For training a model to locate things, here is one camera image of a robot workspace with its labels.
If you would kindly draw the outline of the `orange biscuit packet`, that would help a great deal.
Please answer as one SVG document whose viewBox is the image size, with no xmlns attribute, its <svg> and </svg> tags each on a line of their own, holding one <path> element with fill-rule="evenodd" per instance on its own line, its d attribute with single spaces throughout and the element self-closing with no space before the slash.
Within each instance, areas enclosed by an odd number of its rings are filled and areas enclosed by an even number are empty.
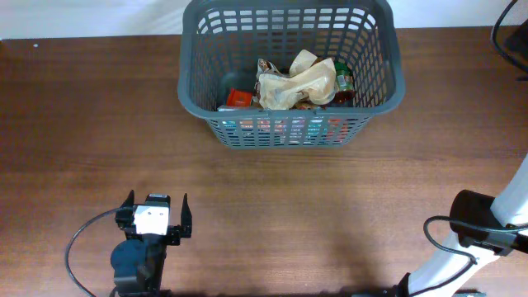
<svg viewBox="0 0 528 297">
<path fill-rule="evenodd" d="M 296 102 L 294 110 L 324 110 L 325 106 L 313 104 L 307 99 Z M 217 111 L 244 111 L 244 110 L 264 110 L 264 107 L 257 101 L 250 92 L 239 91 L 231 88 L 227 103 L 219 106 Z"/>
</svg>

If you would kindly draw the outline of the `tissue pack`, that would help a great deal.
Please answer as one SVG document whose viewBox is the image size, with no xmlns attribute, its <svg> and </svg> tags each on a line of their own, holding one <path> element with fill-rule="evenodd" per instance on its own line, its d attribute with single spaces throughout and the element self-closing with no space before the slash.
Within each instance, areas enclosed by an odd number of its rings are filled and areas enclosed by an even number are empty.
<svg viewBox="0 0 528 297">
<path fill-rule="evenodd" d="M 302 116 L 267 115 L 235 120 L 214 120 L 210 123 L 219 140 L 236 149 L 247 147 L 286 147 L 343 144 L 350 125 L 342 119 L 315 116 L 307 120 Z"/>
</svg>

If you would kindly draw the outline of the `brown white snack bag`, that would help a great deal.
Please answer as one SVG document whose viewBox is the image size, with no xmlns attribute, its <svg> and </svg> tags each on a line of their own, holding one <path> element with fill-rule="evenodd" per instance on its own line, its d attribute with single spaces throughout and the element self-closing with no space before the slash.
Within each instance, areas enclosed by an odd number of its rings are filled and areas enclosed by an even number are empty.
<svg viewBox="0 0 528 297">
<path fill-rule="evenodd" d="M 265 59 L 259 59 L 257 61 L 257 74 L 256 74 L 256 82 L 254 86 L 254 91 L 252 94 L 252 104 L 254 106 L 260 104 L 260 98 L 261 98 L 260 77 L 263 74 L 271 74 L 273 76 L 278 76 L 280 78 L 290 78 L 292 76 L 295 76 L 307 70 L 308 68 L 318 63 L 319 61 L 320 61 L 320 58 L 318 56 L 307 51 L 306 49 L 302 49 L 297 54 L 297 56 L 294 58 L 294 61 L 292 62 L 289 68 L 289 72 L 282 73 L 271 61 L 265 60 Z"/>
</svg>

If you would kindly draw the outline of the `beige bread bag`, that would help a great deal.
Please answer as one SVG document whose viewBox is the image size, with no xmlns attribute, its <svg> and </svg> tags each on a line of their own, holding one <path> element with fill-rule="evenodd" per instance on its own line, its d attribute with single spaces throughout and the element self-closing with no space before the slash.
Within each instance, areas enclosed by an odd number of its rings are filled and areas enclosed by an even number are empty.
<svg viewBox="0 0 528 297">
<path fill-rule="evenodd" d="M 273 73 L 261 74 L 259 104 L 268 110 L 289 110 L 297 102 L 308 99 L 325 105 L 335 96 L 336 69 L 331 59 L 318 62 L 291 78 Z"/>
</svg>

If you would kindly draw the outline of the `green lid jar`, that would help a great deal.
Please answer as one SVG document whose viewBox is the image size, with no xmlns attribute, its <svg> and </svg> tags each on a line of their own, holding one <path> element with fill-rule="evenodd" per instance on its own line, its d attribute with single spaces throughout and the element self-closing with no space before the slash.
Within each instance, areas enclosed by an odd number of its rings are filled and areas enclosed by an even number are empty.
<svg viewBox="0 0 528 297">
<path fill-rule="evenodd" d="M 336 70 L 336 93 L 332 102 L 343 104 L 350 101 L 356 94 L 354 90 L 354 78 L 352 71 L 344 63 L 335 62 L 334 67 Z"/>
</svg>

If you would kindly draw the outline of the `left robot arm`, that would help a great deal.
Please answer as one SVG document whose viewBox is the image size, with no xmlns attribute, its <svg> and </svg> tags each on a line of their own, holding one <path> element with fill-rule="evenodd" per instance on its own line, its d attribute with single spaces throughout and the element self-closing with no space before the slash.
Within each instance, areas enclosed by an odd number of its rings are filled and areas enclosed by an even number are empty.
<svg viewBox="0 0 528 297">
<path fill-rule="evenodd" d="M 192 214 L 183 196 L 178 225 L 170 224 L 171 196 L 147 195 L 143 204 L 134 202 L 131 191 L 115 214 L 125 241 L 111 253 L 113 293 L 119 296 L 170 296 L 162 288 L 163 268 L 169 246 L 178 246 L 192 234 Z"/>
</svg>

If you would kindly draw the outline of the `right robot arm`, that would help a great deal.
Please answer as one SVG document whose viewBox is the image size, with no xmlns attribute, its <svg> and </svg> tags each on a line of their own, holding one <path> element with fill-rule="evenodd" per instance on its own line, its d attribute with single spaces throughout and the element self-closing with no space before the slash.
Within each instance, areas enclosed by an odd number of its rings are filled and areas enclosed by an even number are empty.
<svg viewBox="0 0 528 297">
<path fill-rule="evenodd" d="M 480 269 L 513 251 L 527 252 L 527 161 L 497 196 L 462 190 L 447 216 L 423 224 L 436 248 L 395 287 L 397 296 L 453 296 Z"/>
</svg>

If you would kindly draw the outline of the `grey plastic basket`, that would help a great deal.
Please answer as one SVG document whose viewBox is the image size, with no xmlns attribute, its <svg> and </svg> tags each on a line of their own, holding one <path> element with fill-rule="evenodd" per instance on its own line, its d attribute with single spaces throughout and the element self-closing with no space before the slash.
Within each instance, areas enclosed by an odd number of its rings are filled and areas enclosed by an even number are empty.
<svg viewBox="0 0 528 297">
<path fill-rule="evenodd" d="M 405 94 L 393 13 L 385 0 L 193 1 L 182 23 L 178 97 L 212 131 L 214 120 L 322 116 L 344 120 L 349 134 L 343 144 L 309 147 L 342 146 L 372 117 L 396 108 Z M 355 96 L 324 110 L 217 111 L 231 88 L 254 88 L 259 59 L 284 71 L 301 50 L 344 63 L 352 71 Z"/>
</svg>

